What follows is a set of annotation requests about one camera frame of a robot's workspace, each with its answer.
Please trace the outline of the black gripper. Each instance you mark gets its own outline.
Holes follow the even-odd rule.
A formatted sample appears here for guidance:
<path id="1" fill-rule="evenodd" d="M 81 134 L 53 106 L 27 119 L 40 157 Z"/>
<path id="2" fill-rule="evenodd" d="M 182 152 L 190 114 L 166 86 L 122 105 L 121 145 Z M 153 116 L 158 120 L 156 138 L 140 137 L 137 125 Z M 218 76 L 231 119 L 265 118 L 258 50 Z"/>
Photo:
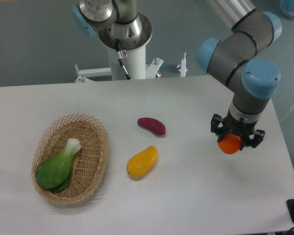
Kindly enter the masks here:
<path id="1" fill-rule="evenodd" d="M 226 135 L 226 129 L 231 134 L 240 137 L 242 151 L 245 147 L 256 148 L 264 139 L 266 132 L 264 130 L 254 129 L 255 122 L 245 123 L 245 118 L 241 117 L 239 120 L 232 116 L 222 118 L 218 114 L 214 114 L 211 119 L 210 131 L 214 133 L 218 139 L 217 142 L 223 140 Z"/>

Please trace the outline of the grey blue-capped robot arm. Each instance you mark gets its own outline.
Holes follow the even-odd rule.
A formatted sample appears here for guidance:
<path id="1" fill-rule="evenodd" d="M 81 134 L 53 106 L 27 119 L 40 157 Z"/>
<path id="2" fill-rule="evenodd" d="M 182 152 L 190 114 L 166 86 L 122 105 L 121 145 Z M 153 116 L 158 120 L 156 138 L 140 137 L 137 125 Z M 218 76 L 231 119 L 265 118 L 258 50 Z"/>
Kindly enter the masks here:
<path id="1" fill-rule="evenodd" d="M 214 114 L 210 129 L 226 153 L 231 147 L 255 148 L 265 136 L 255 125 L 281 76 L 275 63 L 258 59 L 257 54 L 280 36 L 281 21 L 273 13 L 259 12 L 248 0 L 212 0 L 210 4 L 232 35 L 224 41 L 207 39 L 196 61 L 234 94 L 227 115 Z M 146 65 L 152 26 L 136 1 L 81 0 L 72 7 L 72 15 L 84 34 L 98 35 L 107 47 L 113 80 L 155 77 Z"/>

